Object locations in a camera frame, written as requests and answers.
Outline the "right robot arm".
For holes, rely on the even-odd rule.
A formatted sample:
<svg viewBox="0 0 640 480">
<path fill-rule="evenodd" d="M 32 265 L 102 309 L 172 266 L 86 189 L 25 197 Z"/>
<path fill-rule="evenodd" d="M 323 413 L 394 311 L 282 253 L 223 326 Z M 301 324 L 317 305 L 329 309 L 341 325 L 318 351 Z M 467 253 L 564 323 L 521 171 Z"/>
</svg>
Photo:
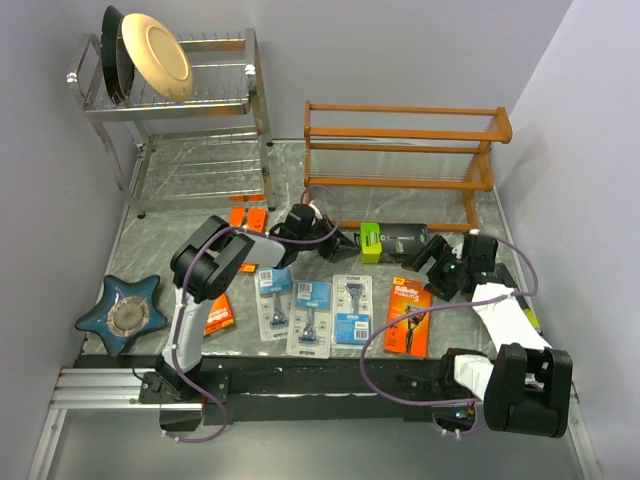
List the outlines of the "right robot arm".
<svg viewBox="0 0 640 480">
<path fill-rule="evenodd" d="M 489 332 L 495 359 L 461 348 L 449 349 L 440 360 L 437 385 L 449 398 L 468 392 L 483 404 L 494 431 L 549 438 L 567 429 L 573 361 L 541 336 L 528 298 L 508 267 L 497 261 L 501 239 L 470 231 L 458 247 L 433 236 L 404 263 L 417 271 L 428 264 L 426 291 L 449 301 L 464 295 Z"/>
</svg>

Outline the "green black razor box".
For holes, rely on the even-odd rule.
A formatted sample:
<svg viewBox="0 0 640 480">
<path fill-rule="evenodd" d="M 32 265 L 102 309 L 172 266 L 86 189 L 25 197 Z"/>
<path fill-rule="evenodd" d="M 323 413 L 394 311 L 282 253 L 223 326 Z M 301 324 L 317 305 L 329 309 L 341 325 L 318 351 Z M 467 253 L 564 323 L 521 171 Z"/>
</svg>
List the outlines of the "green black razor box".
<svg viewBox="0 0 640 480">
<path fill-rule="evenodd" d="M 363 264 L 402 263 L 420 253 L 428 243 L 425 225 L 363 222 L 356 235 Z"/>
<path fill-rule="evenodd" d="M 530 308 L 526 308 L 523 310 L 523 313 L 525 314 L 525 316 L 527 317 L 529 323 L 531 324 L 531 326 L 537 331 L 540 332 L 541 331 L 541 326 L 540 323 L 535 315 L 535 313 L 530 309 Z"/>
</svg>

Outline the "wooden two-tier shelf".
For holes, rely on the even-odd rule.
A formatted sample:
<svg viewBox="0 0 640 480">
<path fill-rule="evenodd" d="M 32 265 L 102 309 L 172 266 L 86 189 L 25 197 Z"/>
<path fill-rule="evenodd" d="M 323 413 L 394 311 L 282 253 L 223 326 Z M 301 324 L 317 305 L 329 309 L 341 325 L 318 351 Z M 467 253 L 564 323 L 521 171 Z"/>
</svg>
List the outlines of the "wooden two-tier shelf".
<svg viewBox="0 0 640 480">
<path fill-rule="evenodd" d="M 342 223 L 480 226 L 476 196 L 494 187 L 491 150 L 513 138 L 504 107 L 408 107 L 307 102 L 303 181 L 343 197 Z"/>
</svg>

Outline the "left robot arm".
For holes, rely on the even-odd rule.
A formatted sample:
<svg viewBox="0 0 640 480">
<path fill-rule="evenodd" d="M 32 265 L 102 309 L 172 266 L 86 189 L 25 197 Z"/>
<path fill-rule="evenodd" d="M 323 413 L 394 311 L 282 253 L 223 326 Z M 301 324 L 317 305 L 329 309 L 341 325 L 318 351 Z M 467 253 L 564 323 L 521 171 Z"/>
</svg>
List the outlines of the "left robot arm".
<svg viewBox="0 0 640 480">
<path fill-rule="evenodd" d="M 156 362 L 163 390 L 179 402 L 197 393 L 209 310 L 243 264 L 284 269 L 303 251 L 335 262 L 358 250 L 355 239 L 314 204 L 294 204 L 282 222 L 264 232 L 233 226 L 217 215 L 208 217 L 170 261 L 176 304 L 169 340 Z"/>
</svg>

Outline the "orange Fusion5 razor box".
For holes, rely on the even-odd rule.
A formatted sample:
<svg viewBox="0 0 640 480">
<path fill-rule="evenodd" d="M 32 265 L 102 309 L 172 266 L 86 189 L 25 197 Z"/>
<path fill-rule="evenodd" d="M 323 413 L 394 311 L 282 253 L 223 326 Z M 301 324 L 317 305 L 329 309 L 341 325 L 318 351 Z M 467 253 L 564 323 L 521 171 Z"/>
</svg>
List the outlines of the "orange Fusion5 razor box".
<svg viewBox="0 0 640 480">
<path fill-rule="evenodd" d="M 424 309 L 431 307 L 432 302 L 432 295 L 420 281 L 399 276 L 393 278 L 387 322 L 392 323 L 400 316 L 403 319 L 386 330 L 385 352 L 417 358 L 427 356 L 430 314 Z"/>
</svg>

